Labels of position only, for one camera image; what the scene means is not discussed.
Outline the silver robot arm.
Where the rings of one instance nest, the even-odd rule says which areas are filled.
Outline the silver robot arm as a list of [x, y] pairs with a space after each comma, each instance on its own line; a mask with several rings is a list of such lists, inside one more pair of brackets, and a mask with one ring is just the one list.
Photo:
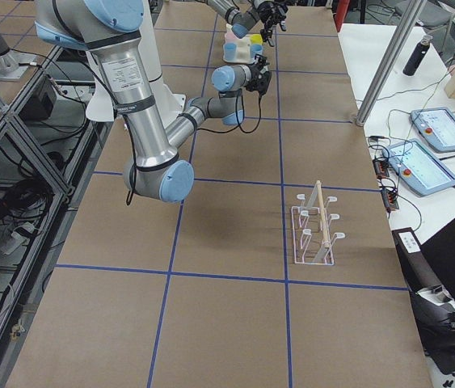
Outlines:
[[247, 11], [241, 11], [234, 1], [211, 0], [202, 1], [216, 11], [228, 24], [234, 35], [242, 39], [258, 23], [263, 27], [259, 34], [264, 43], [271, 47], [275, 46], [272, 38], [276, 26], [282, 31], [286, 30], [285, 20], [289, 6], [286, 1], [249, 1], [250, 7]]
[[175, 203], [192, 190], [194, 170], [179, 147], [207, 119], [238, 127], [244, 120], [242, 93], [265, 95], [272, 79], [267, 58], [213, 71], [216, 98], [192, 99], [165, 126], [139, 52], [145, 7], [140, 1], [37, 1], [36, 31], [42, 40], [85, 50], [99, 68], [112, 107], [127, 125], [133, 158], [124, 181], [132, 194]]

